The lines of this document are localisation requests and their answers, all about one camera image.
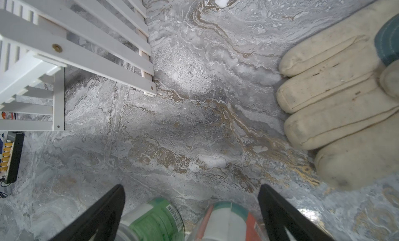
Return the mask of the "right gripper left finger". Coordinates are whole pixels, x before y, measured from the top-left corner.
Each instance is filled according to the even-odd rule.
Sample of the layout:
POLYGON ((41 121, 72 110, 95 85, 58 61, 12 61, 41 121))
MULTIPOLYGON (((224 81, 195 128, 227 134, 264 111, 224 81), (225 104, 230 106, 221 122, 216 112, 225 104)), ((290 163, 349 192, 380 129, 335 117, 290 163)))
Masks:
POLYGON ((52 241, 113 241, 126 201, 124 187, 109 190, 74 222, 51 238, 52 241))

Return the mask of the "jar with pineapple lid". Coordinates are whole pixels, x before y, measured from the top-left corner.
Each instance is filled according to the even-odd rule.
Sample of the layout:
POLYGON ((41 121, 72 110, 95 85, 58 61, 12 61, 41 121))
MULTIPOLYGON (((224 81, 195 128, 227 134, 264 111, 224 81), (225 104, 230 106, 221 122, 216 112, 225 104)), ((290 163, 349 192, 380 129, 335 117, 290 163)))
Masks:
POLYGON ((188 241, 266 241, 251 212, 233 202, 211 205, 187 238, 188 241))

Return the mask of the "white slatted wooden shelf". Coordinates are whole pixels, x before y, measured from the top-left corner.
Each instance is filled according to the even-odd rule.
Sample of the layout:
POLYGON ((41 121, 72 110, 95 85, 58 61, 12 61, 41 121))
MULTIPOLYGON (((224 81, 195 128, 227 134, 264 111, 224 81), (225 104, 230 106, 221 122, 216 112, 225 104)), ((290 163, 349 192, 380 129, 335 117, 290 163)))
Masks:
POLYGON ((1 0, 3 132, 63 131, 67 66, 157 94, 144 0, 1 0))

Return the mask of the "jar with green tree lid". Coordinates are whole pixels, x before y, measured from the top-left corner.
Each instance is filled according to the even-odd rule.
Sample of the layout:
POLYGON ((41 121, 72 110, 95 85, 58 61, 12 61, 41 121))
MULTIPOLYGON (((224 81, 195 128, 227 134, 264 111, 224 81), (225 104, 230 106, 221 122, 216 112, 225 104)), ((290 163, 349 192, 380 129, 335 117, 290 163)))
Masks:
POLYGON ((183 241, 185 228, 176 207, 162 197, 141 204, 121 217, 116 241, 183 241))

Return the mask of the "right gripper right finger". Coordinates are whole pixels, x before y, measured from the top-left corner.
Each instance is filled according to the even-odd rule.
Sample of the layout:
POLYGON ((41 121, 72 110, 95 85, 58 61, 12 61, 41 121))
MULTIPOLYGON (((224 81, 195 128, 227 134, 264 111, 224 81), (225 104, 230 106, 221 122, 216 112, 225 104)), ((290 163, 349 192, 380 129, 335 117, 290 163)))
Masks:
POLYGON ((271 186, 262 185, 258 202, 271 241, 331 241, 332 238, 301 214, 271 186))

